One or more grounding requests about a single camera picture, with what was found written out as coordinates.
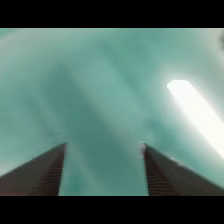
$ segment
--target reflective surface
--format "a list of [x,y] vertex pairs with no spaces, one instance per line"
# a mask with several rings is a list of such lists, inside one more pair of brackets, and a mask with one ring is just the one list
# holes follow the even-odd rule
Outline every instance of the reflective surface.
[[213,32],[2,30],[0,174],[67,142],[60,195],[147,195],[145,141],[224,186],[223,159],[167,89],[189,81],[224,119]]

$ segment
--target bright white light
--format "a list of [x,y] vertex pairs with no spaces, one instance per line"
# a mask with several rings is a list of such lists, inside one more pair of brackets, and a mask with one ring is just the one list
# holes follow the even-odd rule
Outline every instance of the bright white light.
[[173,80],[167,88],[194,127],[224,159],[224,124],[200,93],[185,80]]

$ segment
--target white light strip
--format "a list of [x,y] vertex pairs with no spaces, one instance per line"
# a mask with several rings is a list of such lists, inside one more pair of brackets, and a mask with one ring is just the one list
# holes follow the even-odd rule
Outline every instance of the white light strip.
[[224,159],[224,124],[199,92],[185,80],[167,84],[183,113]]

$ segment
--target turquoise surface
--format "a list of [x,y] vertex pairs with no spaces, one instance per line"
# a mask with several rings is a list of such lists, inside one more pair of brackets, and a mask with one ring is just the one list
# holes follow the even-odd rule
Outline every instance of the turquoise surface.
[[224,186],[166,87],[190,81],[223,116],[223,70],[199,33],[0,29],[0,175],[66,142],[60,195],[147,195],[145,141]]

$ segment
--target dark object in corner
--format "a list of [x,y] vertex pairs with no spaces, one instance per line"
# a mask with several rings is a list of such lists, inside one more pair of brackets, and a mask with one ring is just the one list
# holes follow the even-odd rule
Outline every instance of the dark object in corner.
[[224,196],[224,190],[143,144],[150,196]]
[[0,196],[58,196],[66,144],[0,177]]

